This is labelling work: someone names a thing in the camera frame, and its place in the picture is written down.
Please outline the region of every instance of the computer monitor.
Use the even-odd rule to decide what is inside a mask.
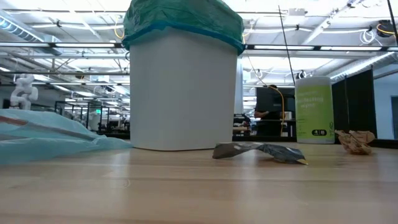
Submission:
[[[284,96],[285,111],[295,111],[295,97],[293,89],[278,89]],[[260,87],[256,89],[258,111],[282,111],[280,94],[271,89]]]

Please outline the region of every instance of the wooden tabletop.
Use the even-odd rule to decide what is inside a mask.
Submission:
[[[140,149],[0,166],[0,223],[397,223],[398,150],[283,145],[309,166]]]

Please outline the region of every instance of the white trash can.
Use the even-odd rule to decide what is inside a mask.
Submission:
[[[232,140],[237,50],[205,35],[155,30],[130,46],[131,143],[181,151]]]

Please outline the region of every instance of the crumpled paper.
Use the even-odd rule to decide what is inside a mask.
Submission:
[[[338,139],[344,149],[354,155],[370,155],[372,148],[367,143],[375,139],[374,134],[370,131],[335,131]]]
[[[298,149],[259,142],[231,142],[218,144],[213,151],[213,159],[234,157],[252,149],[268,153],[278,162],[308,165],[304,155]]]

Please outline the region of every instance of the white robot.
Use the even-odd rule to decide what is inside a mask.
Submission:
[[[19,103],[22,104],[23,110],[30,110],[31,101],[37,100],[39,92],[36,87],[32,87],[32,82],[35,80],[33,75],[22,74],[16,80],[15,90],[11,93],[10,108],[19,109]]]

